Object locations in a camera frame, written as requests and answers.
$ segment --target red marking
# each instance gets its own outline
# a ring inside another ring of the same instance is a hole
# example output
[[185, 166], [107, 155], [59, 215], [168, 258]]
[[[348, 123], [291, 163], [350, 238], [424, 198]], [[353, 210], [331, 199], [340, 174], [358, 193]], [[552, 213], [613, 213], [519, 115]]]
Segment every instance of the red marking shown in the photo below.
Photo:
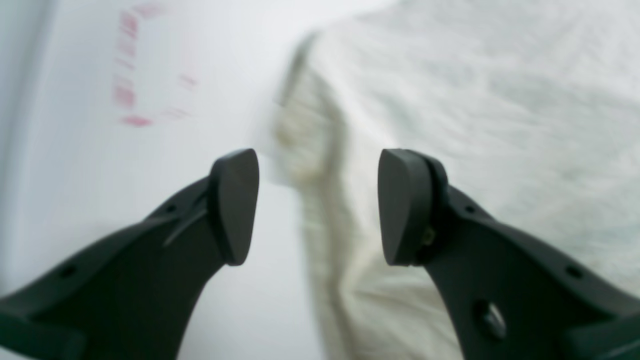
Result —
[[132, 10], [145, 20], [150, 20], [167, 13], [166, 6], [158, 1], [151, 1], [146, 4], [134, 6]]
[[121, 65], [121, 66], [123, 66], [123, 67], [126, 67], [126, 68], [127, 68], [127, 69], [129, 69], [129, 70], [136, 70], [136, 67], [135, 67], [132, 63], [128, 62], [127, 60], [120, 59], [120, 58], [115, 58], [115, 59], [114, 59], [114, 61], [115, 61], [118, 65]]
[[113, 88], [113, 100], [118, 105], [131, 109], [136, 104], [136, 93], [128, 86], [116, 85]]
[[137, 115], [131, 115], [122, 119], [128, 125], [133, 125], [135, 127], [145, 127], [153, 124], [154, 122], [150, 119], [140, 117]]
[[138, 18], [132, 13], [121, 12], [120, 29], [135, 38], [138, 34]]
[[184, 81], [185, 83], [191, 86], [196, 86], [198, 84], [198, 82], [194, 78], [185, 74], [180, 75], [180, 80]]
[[182, 83], [182, 86], [184, 86], [185, 88], [191, 91], [193, 91], [195, 87], [198, 85], [198, 82], [196, 81], [196, 79], [185, 74], [180, 75], [180, 82]]

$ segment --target white cloth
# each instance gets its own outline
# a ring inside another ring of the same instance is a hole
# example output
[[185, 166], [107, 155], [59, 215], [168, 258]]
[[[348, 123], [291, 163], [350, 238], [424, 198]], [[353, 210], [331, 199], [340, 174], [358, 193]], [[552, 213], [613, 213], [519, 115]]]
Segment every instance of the white cloth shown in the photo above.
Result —
[[418, 0], [300, 47], [275, 134], [331, 359], [461, 359], [427, 273], [383, 259], [383, 148], [640, 295], [639, 34], [636, 0]]

